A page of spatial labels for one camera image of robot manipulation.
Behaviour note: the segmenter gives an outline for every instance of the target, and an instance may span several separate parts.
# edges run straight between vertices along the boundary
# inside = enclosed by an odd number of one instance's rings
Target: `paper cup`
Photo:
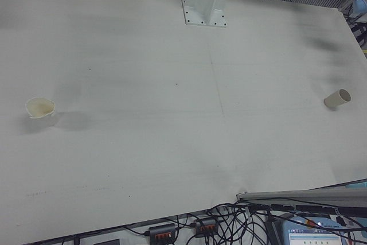
[[[350,102],[351,99],[352,98],[350,97],[350,94],[347,90],[340,89],[324,99],[323,102],[327,107],[333,108]]]
[[[45,98],[32,98],[25,104],[29,117],[39,122],[45,122],[48,126],[56,123],[55,103]]]

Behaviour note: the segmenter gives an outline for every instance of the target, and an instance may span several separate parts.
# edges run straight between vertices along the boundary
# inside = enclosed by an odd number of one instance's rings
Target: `black cable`
[[[350,28],[350,30],[355,33],[356,31],[360,31],[361,33],[364,31],[366,23],[357,23],[356,26]]]
[[[267,237],[267,242],[266,242],[266,244],[268,244],[269,243],[269,239],[270,239],[270,237],[269,237],[269,234],[268,234],[268,232],[267,232],[267,230],[262,226],[262,225],[260,225],[259,223],[257,223],[257,222],[250,222],[249,223],[249,225],[250,224],[254,224],[254,225],[257,225],[260,229],[262,229],[263,230],[263,232],[266,234],[266,237]]]
[[[367,38],[367,31],[361,33],[359,36],[356,37],[356,40],[358,43],[360,43],[362,40],[366,40]]]
[[[195,237],[195,235],[193,235],[191,238],[188,239],[188,241],[186,242],[186,245],[189,245],[190,241]]]
[[[245,221],[246,221],[246,218],[247,217],[246,217],[245,213],[243,213],[243,212],[241,212],[241,213],[244,215],[244,218],[245,218]],[[240,245],[241,245],[243,243],[242,242],[242,239],[245,236],[246,232],[248,231],[250,234],[254,234],[254,232],[252,232],[251,229],[248,228],[248,226],[249,226],[248,223],[243,224],[242,221],[238,217],[236,217],[236,221],[240,223],[240,228],[243,228],[243,231],[242,231],[242,233],[240,235],[241,239],[239,240],[240,241]],[[256,236],[256,234],[255,234],[255,238],[260,242],[259,237]]]
[[[254,214],[254,215],[263,223],[263,227],[261,227],[261,229],[265,232],[266,237],[267,237],[266,244],[269,245],[270,237],[269,237],[269,234],[266,230],[265,221],[260,216],[258,216],[257,214]]]
[[[188,225],[187,223],[188,223],[188,216],[186,216],[186,221],[185,221],[185,223],[181,223],[181,222],[178,222],[178,221],[175,221],[175,220],[173,220],[173,219],[169,219],[169,218],[166,218],[166,217],[164,217],[163,219],[164,220],[167,220],[167,221],[171,221],[171,222],[173,222],[173,223],[177,223],[178,225],[182,225],[182,227],[181,228],[179,228],[180,230],[182,229],[182,228],[184,228],[184,227],[189,227],[190,225]]]
[[[248,231],[250,234],[254,235],[254,237],[256,238],[256,240],[257,240],[261,245],[267,245],[267,244],[265,243],[265,241],[264,241],[261,237],[259,237],[255,232],[253,232],[251,229],[247,229],[247,231]]]
[[[237,241],[238,239],[239,239],[239,241],[240,241],[240,243],[242,243],[242,239],[243,239],[243,237],[245,236],[245,234],[246,234],[246,232],[249,232],[250,234],[253,232],[253,231],[251,231],[251,229],[249,229],[248,228],[248,226],[250,225],[249,223],[247,223],[247,221],[251,218],[252,219],[252,215],[251,216],[249,216],[249,217],[247,217],[246,215],[245,215],[245,213],[241,210],[240,211],[240,213],[241,214],[243,214],[244,215],[244,217],[245,217],[245,222],[244,223],[242,223],[241,221],[240,221],[240,228],[239,229],[243,229],[242,230],[242,232],[241,232],[241,234],[240,234],[240,236],[239,236],[239,238],[237,238],[237,239],[235,239],[235,240],[233,240],[233,241]]]
[[[288,198],[288,197],[272,197],[272,198],[266,198],[267,200],[275,200],[275,199],[282,199],[282,200],[290,200],[290,201],[294,201],[294,202],[300,202],[300,203],[305,203],[305,204],[313,204],[313,205],[319,205],[319,206],[325,206],[325,207],[331,207],[331,208],[340,208],[340,206],[337,205],[331,205],[331,204],[325,204],[325,203],[318,203],[318,202],[312,202],[312,201],[304,201],[304,200],[298,200],[298,199],[293,199],[293,198]],[[264,200],[264,199],[252,199],[251,201],[256,201],[256,200]],[[252,203],[250,201],[243,201],[246,202],[248,204],[255,204],[255,205],[259,205],[256,203]],[[343,215],[345,218],[354,221],[357,225],[360,226],[360,228],[356,228],[359,231],[366,231],[367,227],[364,227],[362,224],[358,223],[356,220],[352,220],[350,217]]]
[[[355,236],[354,232],[352,232],[352,235],[353,235],[353,239],[355,240],[356,236]]]
[[[177,234],[176,234],[176,238],[173,241],[173,244],[177,241],[178,239],[178,234],[179,234],[179,221],[178,221],[178,215],[176,215],[176,219],[177,219]]]
[[[219,213],[219,215],[221,216],[221,218],[223,218],[223,215],[222,215],[222,213],[219,211],[219,209],[218,209],[218,208],[216,208],[216,211]],[[231,230],[231,228],[230,228],[230,226],[229,226],[229,224],[228,224],[227,220],[224,220],[224,223],[227,225],[227,228],[226,228],[226,230],[225,230],[225,231],[223,231],[223,230],[222,230],[223,236],[225,236],[225,234],[226,234],[227,230],[229,230],[229,232],[230,232],[230,236],[231,236],[231,237],[233,237],[234,233],[233,233],[233,231]]]
[[[315,202],[308,202],[308,201],[302,201],[302,200],[294,200],[294,199],[289,199],[289,198],[286,198],[286,197],[274,197],[272,199],[286,199],[286,200],[292,200],[292,201],[299,201],[299,202],[302,202],[302,203],[308,203],[308,204],[318,204],[318,205],[325,205],[325,206],[328,206],[328,207],[334,207],[334,208],[338,208],[339,206],[335,206],[335,205],[330,205],[330,204],[321,204],[321,203],[315,203]],[[228,207],[235,207],[235,208],[239,208],[239,209],[246,209],[248,208],[250,205],[259,205],[259,204],[255,204],[253,202],[247,202],[246,205],[241,205],[241,203],[245,202],[244,200],[241,200],[241,201],[238,201],[234,204],[231,204],[231,203],[223,203],[223,204],[219,204],[218,206],[215,206],[211,209],[208,209],[207,210],[207,213],[210,213],[210,210],[213,210],[217,207],[223,207],[223,206],[228,206]],[[255,214],[258,214],[258,215],[262,215],[262,216],[267,216],[263,213],[257,213],[255,212]],[[284,220],[287,220],[285,219],[285,217],[281,217],[281,216],[275,216],[273,215],[273,217],[278,217],[278,218],[281,218],[281,219],[284,219]],[[340,236],[342,238],[345,238],[345,236],[343,235],[340,235],[338,234],[337,232],[335,232],[335,229],[329,229],[329,228],[325,228],[325,227],[321,227],[321,226],[312,226],[312,225],[307,225],[307,224],[304,224],[304,223],[299,223],[297,221],[294,221],[294,220],[289,220],[291,222],[294,222],[295,224],[300,224],[300,225],[303,225],[303,226],[306,226],[306,227],[311,227],[311,228],[318,228],[320,230],[325,230],[325,231],[328,231],[328,232],[331,232],[332,234],[335,234],[337,236]],[[364,230],[364,228],[357,228],[357,229],[353,229],[353,230],[342,230],[342,232],[353,232],[353,231],[360,231],[361,229]],[[352,241],[355,241],[355,242],[360,242],[360,243],[363,243],[363,244],[367,244],[367,242],[363,242],[361,240],[352,240]]]
[[[231,229],[230,229],[230,225],[232,223],[235,223],[236,222],[236,218],[238,217],[239,213],[243,214],[244,217],[245,217],[245,221],[241,224],[241,226],[235,231],[235,232],[231,232]],[[221,240],[218,242],[218,245],[219,244],[223,244],[223,243],[226,243],[226,242],[230,242],[230,244],[232,244],[233,242],[235,241],[239,241],[243,238],[244,234],[246,233],[246,230],[247,230],[247,221],[248,221],[249,217],[246,217],[245,213],[243,212],[243,210],[238,210],[236,212],[233,213],[233,219],[231,222],[227,223],[227,228],[226,230],[222,230],[223,232],[223,236],[221,236]],[[242,233],[240,234],[240,236],[237,238],[237,239],[234,239],[234,235],[237,234],[239,231],[242,230]],[[226,233],[227,231],[230,231],[231,232],[231,235],[230,237],[227,237],[226,236]]]
[[[200,223],[200,226],[204,229],[204,231],[205,231],[205,225],[204,225],[204,223],[201,221],[201,219],[198,217],[198,216],[196,216],[196,215],[193,215],[192,213],[188,213],[188,215],[190,215],[190,216],[192,216],[192,217],[195,217],[196,218],[196,222],[195,222],[195,224],[196,223]],[[206,245],[209,245],[209,238],[205,235],[205,233],[204,233],[204,241],[205,241],[205,244]]]
[[[128,228],[128,227],[126,227],[126,226],[121,226],[122,228],[124,228],[124,229],[127,229],[128,231],[130,231],[130,232],[133,232],[134,234],[136,234],[136,235],[142,235],[142,236],[146,236],[146,234],[145,233],[142,233],[142,232],[136,232],[136,231],[134,231],[134,230],[132,230],[132,229],[130,229],[130,228]]]
[[[227,227],[228,227],[228,223],[227,223],[227,220],[229,219],[229,216],[228,215],[225,215],[225,216],[223,216],[222,214],[221,214],[221,212],[219,212],[219,217],[221,217],[222,219],[223,219],[223,221],[222,222],[224,222],[224,223],[226,223],[227,224]],[[218,233],[217,233],[217,235],[219,236],[219,241],[218,241],[218,244],[223,244],[223,243],[227,243],[227,240],[226,240],[226,232],[227,232],[227,230],[228,230],[228,228],[226,229],[226,230],[224,230],[223,229],[223,227],[222,227],[222,225],[221,225],[221,223],[219,223],[218,224],[218,229],[220,229],[221,230],[221,232],[222,232],[222,234],[220,235],[219,234],[219,231],[218,231]]]
[[[253,226],[252,226],[252,231],[253,231],[253,232],[255,232],[255,225],[253,225]],[[254,235],[252,235],[252,239],[251,239],[251,244],[250,244],[250,245],[252,245],[252,244],[253,244],[254,237],[255,237],[255,236],[254,236]]]
[[[256,214],[258,214],[258,215],[268,216],[268,214],[263,214],[263,213],[257,213],[257,212],[256,212]],[[331,232],[332,234],[335,234],[335,235],[340,236],[340,237],[342,237],[342,238],[346,238],[345,236],[343,236],[343,235],[341,235],[341,234],[337,233],[337,232],[336,232],[335,230],[333,230],[333,229],[324,228],[324,227],[321,227],[321,226],[316,227],[316,226],[314,226],[314,225],[309,225],[309,224],[305,224],[305,223],[298,222],[298,221],[295,221],[295,220],[287,219],[287,218],[285,218],[285,217],[283,217],[283,216],[279,216],[279,215],[272,215],[272,216],[273,216],[273,217],[276,217],[276,218],[283,219],[283,220],[290,221],[290,222],[295,223],[295,224],[298,224],[298,225],[306,226],[306,227],[309,227],[309,228],[315,228],[315,229],[319,229],[319,230],[324,230],[324,231],[327,231],[327,232]],[[354,239],[353,239],[352,241],[360,242],[360,243],[363,243],[363,244],[367,244],[367,242],[364,242],[364,241],[361,241],[361,240],[354,240]]]

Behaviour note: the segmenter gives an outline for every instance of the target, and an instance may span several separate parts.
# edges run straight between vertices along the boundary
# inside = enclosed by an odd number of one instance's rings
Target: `white table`
[[[0,5],[1,244],[367,177],[366,60],[336,9],[227,0],[221,29],[181,0]],[[54,127],[30,127],[34,96]]]

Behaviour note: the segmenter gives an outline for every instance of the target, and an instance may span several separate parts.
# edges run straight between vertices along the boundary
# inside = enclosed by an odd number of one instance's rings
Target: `computer screen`
[[[290,245],[342,245],[340,236],[326,231],[289,232]]]

